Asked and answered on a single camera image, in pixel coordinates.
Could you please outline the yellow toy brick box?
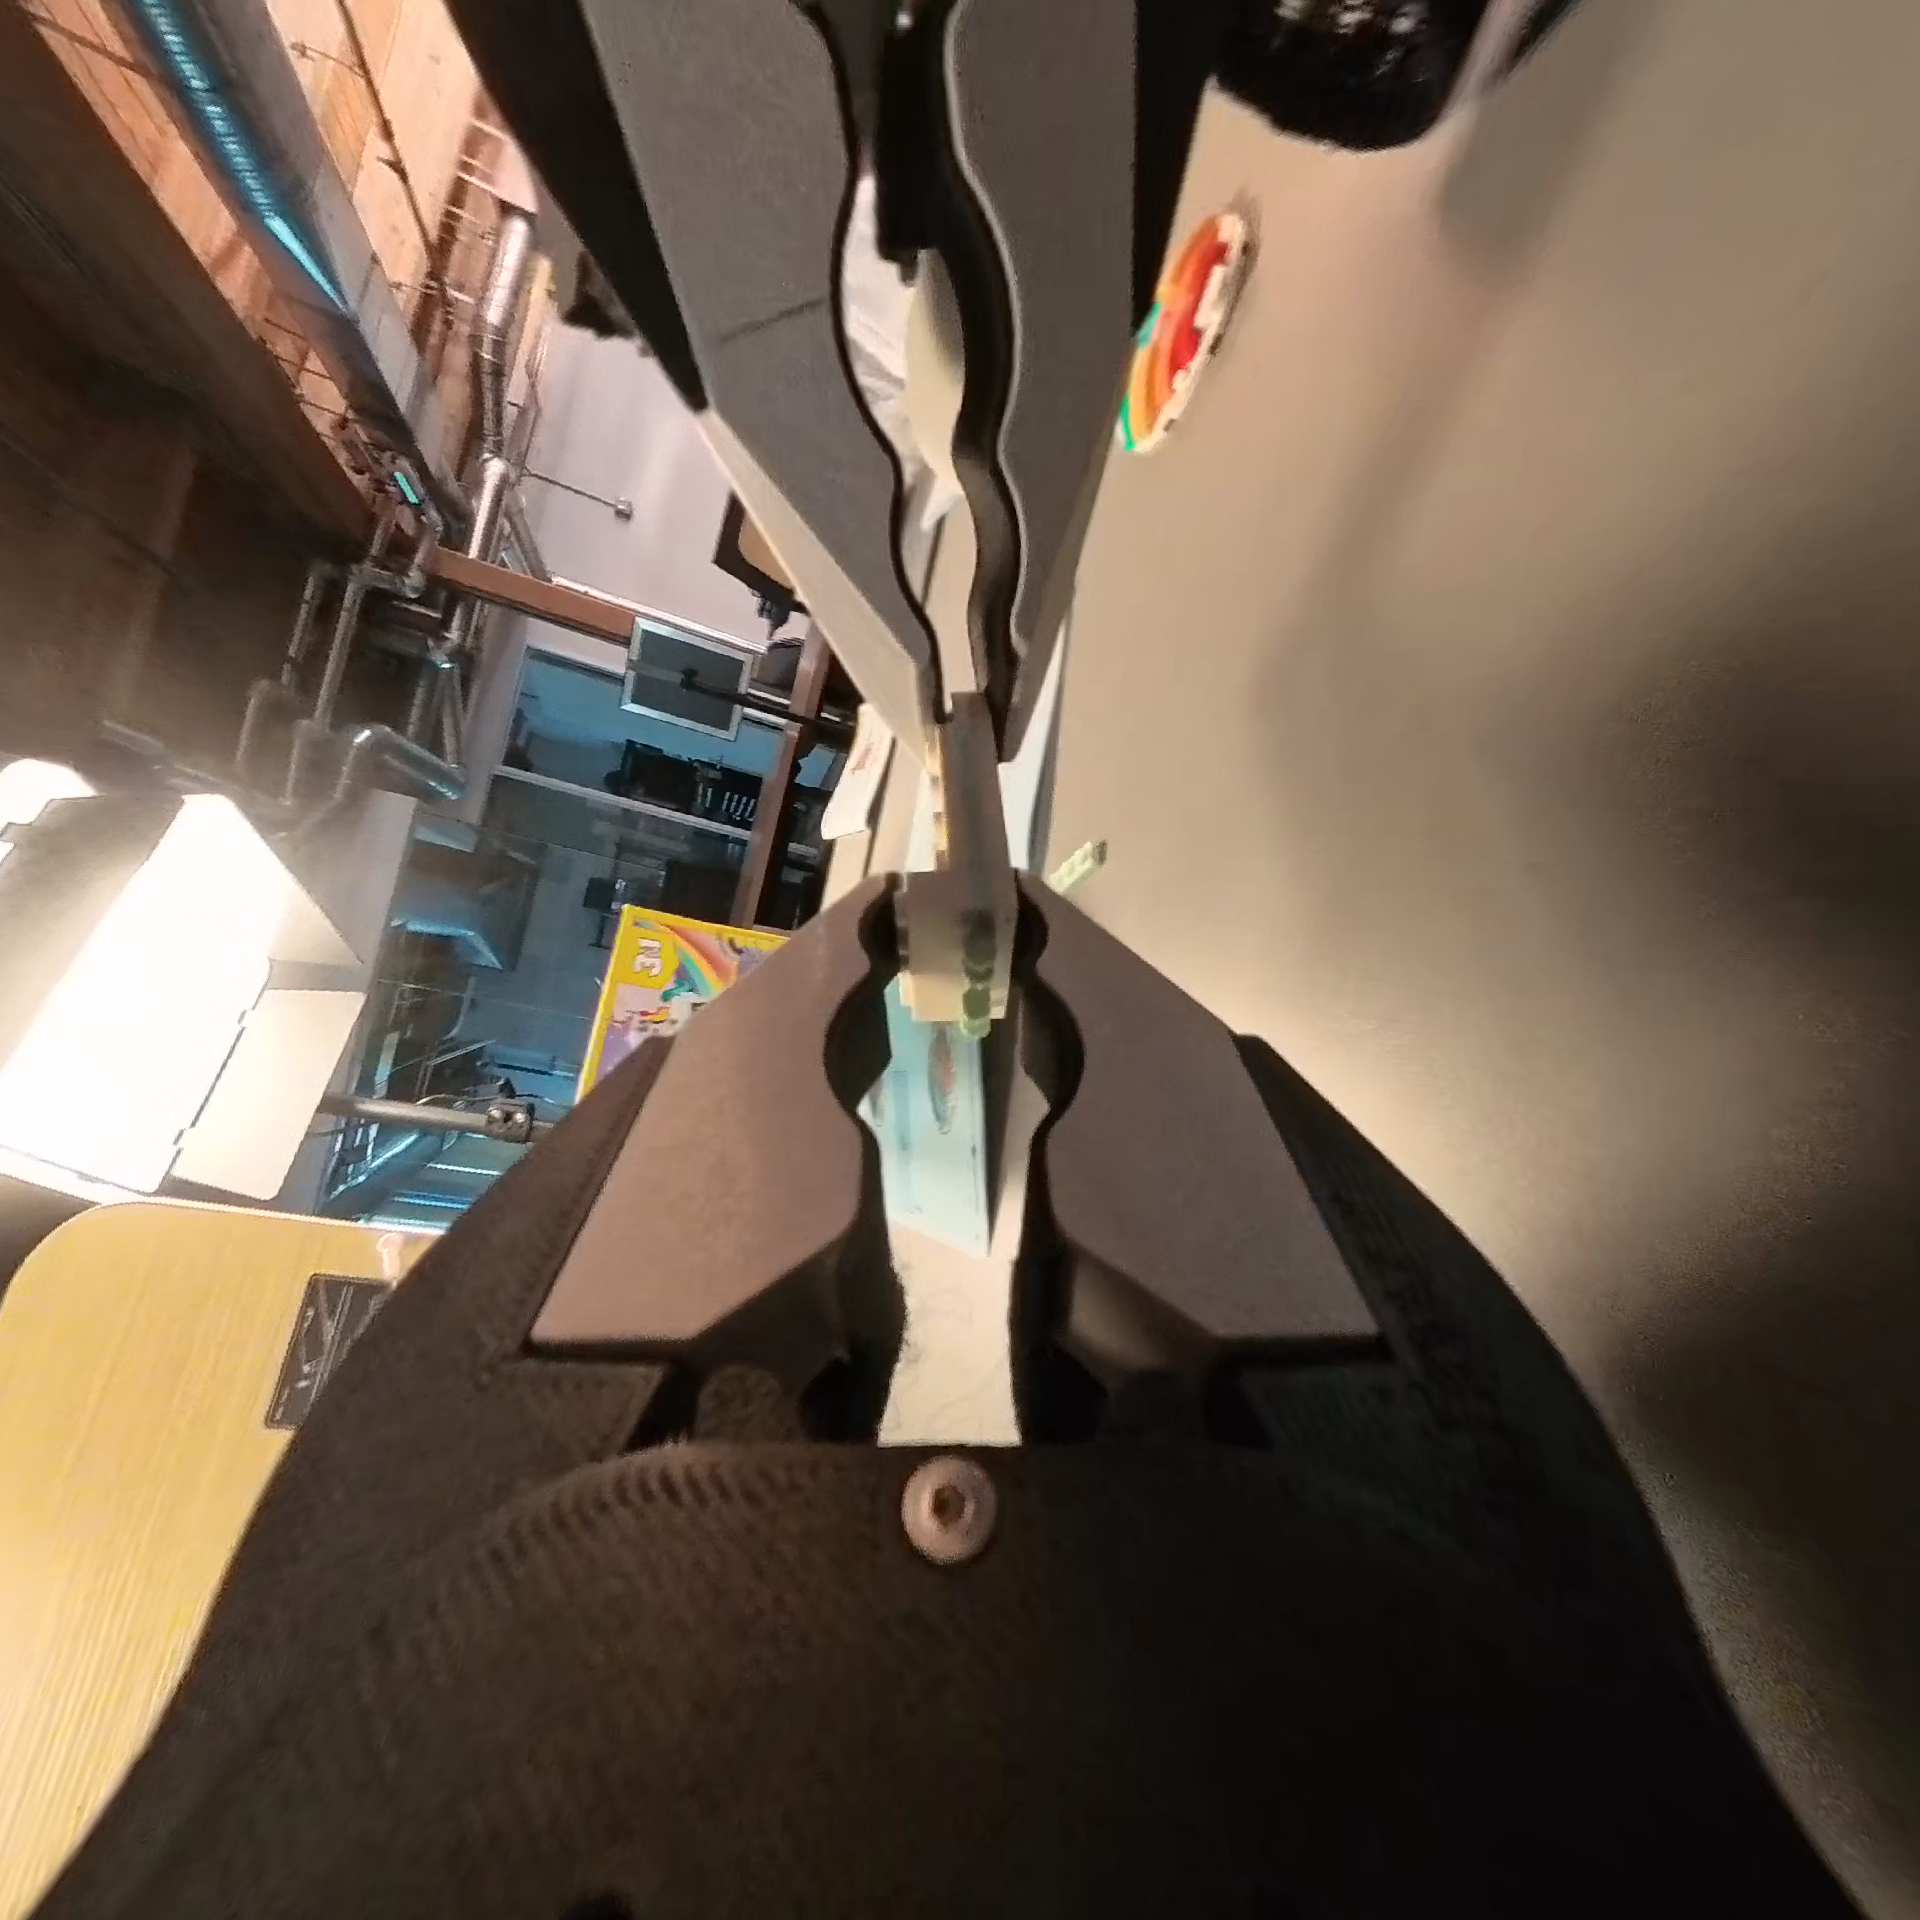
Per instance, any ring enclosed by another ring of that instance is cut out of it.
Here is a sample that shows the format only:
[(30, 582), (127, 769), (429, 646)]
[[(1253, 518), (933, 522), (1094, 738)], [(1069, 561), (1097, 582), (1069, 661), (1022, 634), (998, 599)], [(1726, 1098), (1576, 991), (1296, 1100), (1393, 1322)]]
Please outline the yellow toy brick box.
[(629, 903), (612, 925), (610, 961), (588, 1028), (578, 1100), (654, 1037), (674, 1037), (726, 987), (749, 977), (788, 935), (668, 915)]

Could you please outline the white leaflet with orange picture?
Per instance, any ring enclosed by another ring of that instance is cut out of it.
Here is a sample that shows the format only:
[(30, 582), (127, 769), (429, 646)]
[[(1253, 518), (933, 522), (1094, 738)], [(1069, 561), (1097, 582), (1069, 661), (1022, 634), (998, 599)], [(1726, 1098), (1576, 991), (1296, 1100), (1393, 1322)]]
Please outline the white leaflet with orange picture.
[(896, 734), (881, 719), (878, 707), (860, 707), (845, 765), (823, 806), (820, 835), (824, 843), (837, 846), (873, 829), (873, 814), (893, 755)]

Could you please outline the brown wooden post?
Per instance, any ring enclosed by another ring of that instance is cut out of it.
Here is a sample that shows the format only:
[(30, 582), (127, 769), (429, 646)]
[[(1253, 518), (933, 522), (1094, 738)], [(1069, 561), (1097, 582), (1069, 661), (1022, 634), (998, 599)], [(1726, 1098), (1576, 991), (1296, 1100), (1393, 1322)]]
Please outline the brown wooden post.
[(815, 627), (808, 627), (798, 657), (791, 690), (783, 698), (774, 763), (761, 782), (751, 836), (741, 861), (734, 913), (738, 925), (764, 925), (774, 899), (783, 855), (798, 814), (800, 769), (812, 753), (831, 677), (831, 650)]

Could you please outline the white and green brick assembly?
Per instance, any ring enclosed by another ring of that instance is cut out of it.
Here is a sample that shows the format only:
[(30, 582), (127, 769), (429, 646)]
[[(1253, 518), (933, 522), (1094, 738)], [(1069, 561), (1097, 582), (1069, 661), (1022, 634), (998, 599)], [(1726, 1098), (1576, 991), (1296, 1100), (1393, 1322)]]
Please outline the white and green brick assembly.
[(904, 1011), (984, 1039), (1005, 1018), (1018, 925), (992, 708), (954, 693), (930, 731), (933, 868), (896, 886), (896, 950)]

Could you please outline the white open booklet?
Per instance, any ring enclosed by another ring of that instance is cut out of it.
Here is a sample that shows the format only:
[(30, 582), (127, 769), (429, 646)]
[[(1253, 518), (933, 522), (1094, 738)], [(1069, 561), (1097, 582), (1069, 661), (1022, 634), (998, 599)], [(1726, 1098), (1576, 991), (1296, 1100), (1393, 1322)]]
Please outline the white open booklet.
[(902, 1230), (893, 1241), (902, 1346), (880, 1414), (888, 1449), (1007, 1449), (1018, 1441), (1013, 1361), (1013, 1266)]

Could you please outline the rainbow brick piece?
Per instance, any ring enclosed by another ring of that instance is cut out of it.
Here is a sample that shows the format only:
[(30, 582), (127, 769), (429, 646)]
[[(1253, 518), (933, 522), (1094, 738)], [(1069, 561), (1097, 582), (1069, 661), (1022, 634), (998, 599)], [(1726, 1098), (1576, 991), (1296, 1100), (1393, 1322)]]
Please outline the rainbow brick piece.
[(1184, 418), (1225, 342), (1255, 259), (1256, 229), (1239, 206), (1208, 212), (1167, 252), (1135, 332), (1116, 423), (1119, 451), (1145, 454)]

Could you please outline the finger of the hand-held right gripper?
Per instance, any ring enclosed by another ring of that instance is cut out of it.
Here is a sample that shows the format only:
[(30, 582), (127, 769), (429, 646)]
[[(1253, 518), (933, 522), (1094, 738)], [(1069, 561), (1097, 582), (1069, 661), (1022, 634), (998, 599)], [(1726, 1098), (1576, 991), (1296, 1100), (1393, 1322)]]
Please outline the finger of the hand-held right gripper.
[(897, 738), (925, 738), (940, 650), (839, 316), (853, 171), (828, 36), (783, 3), (448, 12), (837, 661)]
[(1201, 92), (1201, 5), (944, 17), (944, 269), (965, 367), (950, 460), (998, 755), (1023, 743), (1065, 625)]

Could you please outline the silver ventilation ducts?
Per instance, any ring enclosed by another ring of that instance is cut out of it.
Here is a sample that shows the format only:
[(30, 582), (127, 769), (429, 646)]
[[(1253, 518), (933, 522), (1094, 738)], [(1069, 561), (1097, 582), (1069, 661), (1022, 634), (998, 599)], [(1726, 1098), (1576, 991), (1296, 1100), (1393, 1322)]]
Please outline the silver ventilation ducts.
[[(536, 222), (528, 209), (497, 203), (497, 220), (487, 265), (487, 283), (471, 321), (468, 382), (471, 421), (476, 435), (476, 491), (471, 495), (468, 533), (462, 547), (433, 543), (432, 561), (488, 565), (506, 531), (514, 494), (514, 466), (506, 441), (510, 378), (514, 326), (520, 297), (534, 265)], [(351, 729), (322, 727), (316, 711), (295, 729), (288, 788), (316, 774), (322, 749), (338, 749), (330, 788), (316, 799), (300, 823), (300, 831), (316, 835), (330, 825), (348, 806), (373, 788), (402, 793), (410, 799), (462, 799), (471, 780), (465, 756), (465, 693), (463, 661), (476, 627), (476, 597), (440, 573), (448, 611), (423, 654), (415, 694), (417, 723), (436, 723), (440, 749), (433, 753), (409, 727), (360, 725)]]

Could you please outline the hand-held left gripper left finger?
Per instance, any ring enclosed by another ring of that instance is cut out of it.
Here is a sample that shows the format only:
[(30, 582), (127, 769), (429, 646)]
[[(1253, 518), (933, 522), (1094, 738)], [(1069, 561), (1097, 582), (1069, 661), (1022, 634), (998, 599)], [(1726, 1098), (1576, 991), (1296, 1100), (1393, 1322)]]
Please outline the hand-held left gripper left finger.
[(529, 1329), (541, 1354), (893, 1354), (880, 1151), (896, 882), (725, 990), (662, 1066)]

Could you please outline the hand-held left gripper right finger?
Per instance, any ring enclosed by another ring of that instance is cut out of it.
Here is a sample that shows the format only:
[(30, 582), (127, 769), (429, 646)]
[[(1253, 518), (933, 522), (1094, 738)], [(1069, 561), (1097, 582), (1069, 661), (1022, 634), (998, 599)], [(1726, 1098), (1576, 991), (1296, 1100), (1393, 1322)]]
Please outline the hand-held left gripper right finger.
[(1378, 1342), (1233, 1034), (1018, 882), (1045, 1342)]

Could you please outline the light wooden board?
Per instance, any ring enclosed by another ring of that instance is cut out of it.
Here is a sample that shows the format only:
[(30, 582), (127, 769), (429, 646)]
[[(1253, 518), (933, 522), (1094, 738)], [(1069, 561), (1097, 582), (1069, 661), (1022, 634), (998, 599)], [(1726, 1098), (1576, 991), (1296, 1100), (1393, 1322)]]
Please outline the light wooden board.
[(391, 1220), (120, 1202), (2, 1310), (2, 1915), (148, 1742), (280, 1453), (436, 1238)]

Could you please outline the metal stand pole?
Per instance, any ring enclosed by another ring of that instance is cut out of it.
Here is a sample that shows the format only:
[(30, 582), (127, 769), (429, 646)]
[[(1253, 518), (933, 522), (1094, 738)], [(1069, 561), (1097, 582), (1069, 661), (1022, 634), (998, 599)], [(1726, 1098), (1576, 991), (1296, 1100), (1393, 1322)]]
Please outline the metal stand pole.
[(512, 1098), (492, 1100), (487, 1106), (468, 1111), (436, 1102), (324, 1095), (319, 1100), (319, 1114), (410, 1133), (479, 1135), (502, 1145), (529, 1145), (552, 1130), (551, 1122), (536, 1118), (525, 1102)]

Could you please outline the pale blue instruction booklet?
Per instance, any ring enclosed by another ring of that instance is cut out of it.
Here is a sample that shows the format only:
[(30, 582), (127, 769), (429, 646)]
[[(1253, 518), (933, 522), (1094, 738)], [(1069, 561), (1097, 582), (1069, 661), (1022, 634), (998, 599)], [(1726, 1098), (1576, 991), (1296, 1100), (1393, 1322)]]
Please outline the pale blue instruction booklet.
[(884, 991), (888, 1057), (863, 1115), (880, 1151), (888, 1220), (957, 1255), (992, 1247), (990, 1115), (982, 1043), (904, 1007), (900, 981)]

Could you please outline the white light panel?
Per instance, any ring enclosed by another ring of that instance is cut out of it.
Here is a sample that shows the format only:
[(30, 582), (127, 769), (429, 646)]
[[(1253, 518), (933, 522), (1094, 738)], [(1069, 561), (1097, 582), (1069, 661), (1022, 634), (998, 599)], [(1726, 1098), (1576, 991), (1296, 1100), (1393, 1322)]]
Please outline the white light panel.
[(270, 1204), (365, 1001), (354, 949), (229, 797), (5, 759), (5, 1177)]

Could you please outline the white framed window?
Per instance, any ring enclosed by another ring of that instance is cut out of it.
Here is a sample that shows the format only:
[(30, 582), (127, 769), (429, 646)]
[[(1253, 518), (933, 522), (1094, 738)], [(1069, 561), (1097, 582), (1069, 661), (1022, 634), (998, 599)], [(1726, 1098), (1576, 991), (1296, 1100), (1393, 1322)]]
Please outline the white framed window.
[(736, 738), (756, 654), (658, 614), (637, 614), (621, 671), (629, 713), (712, 738)]

